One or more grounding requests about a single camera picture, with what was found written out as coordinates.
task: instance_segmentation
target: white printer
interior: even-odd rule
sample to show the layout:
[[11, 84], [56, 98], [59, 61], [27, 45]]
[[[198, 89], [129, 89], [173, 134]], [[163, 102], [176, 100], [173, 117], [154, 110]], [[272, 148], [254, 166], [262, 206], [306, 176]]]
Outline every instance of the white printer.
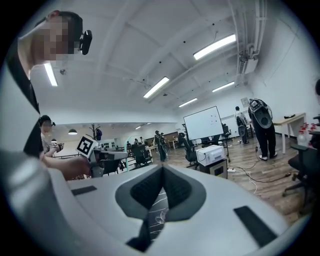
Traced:
[[225, 158], [223, 146], [211, 145], [197, 149], [195, 152], [198, 163], [203, 166], [211, 165]]

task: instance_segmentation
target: white ceiling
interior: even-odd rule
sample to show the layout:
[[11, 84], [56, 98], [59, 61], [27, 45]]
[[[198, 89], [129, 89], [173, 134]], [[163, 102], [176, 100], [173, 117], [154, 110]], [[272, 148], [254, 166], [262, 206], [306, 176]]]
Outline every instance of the white ceiling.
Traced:
[[[215, 88], [232, 81], [238, 86], [246, 80], [237, 76], [238, 56], [253, 41], [254, 0], [62, 0], [53, 7], [78, 13], [83, 30], [91, 30], [93, 39], [87, 55], [65, 56], [53, 63], [58, 87], [51, 86], [43, 66], [32, 71], [40, 109], [46, 111], [42, 114], [54, 115], [56, 109], [60, 116], [63, 109], [81, 113], [90, 105], [92, 112], [98, 107], [101, 113], [122, 109], [122, 114], [127, 110], [143, 116], [146, 110], [152, 115], [175, 111], [195, 97], [209, 97]], [[231, 34], [237, 36], [235, 43], [199, 60], [193, 57]], [[164, 76], [170, 81], [144, 99]], [[93, 120], [88, 114], [73, 116], [55, 119], [58, 124], [114, 121]]]

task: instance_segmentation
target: hand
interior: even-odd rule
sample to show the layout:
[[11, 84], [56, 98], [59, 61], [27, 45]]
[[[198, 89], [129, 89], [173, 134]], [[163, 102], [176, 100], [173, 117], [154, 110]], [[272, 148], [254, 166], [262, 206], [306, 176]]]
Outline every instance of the hand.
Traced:
[[89, 161], [84, 156], [70, 158], [68, 165], [68, 173], [72, 178], [80, 175], [91, 176]]

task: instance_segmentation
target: vr headset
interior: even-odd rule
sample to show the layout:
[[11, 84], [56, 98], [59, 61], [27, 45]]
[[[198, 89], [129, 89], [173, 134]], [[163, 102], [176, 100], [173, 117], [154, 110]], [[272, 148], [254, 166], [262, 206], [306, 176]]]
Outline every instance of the vr headset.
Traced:
[[79, 42], [79, 49], [78, 49], [83, 55], [88, 54], [91, 41], [92, 41], [92, 32], [91, 30], [86, 30], [84, 33], [82, 33], [82, 36]]

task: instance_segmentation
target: white box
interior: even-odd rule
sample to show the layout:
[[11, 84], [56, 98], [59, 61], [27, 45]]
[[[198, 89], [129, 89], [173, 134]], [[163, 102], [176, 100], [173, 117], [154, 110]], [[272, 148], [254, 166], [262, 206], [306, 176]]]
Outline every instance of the white box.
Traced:
[[223, 146], [211, 145], [197, 149], [195, 152], [198, 163], [203, 166], [211, 165], [225, 158]]

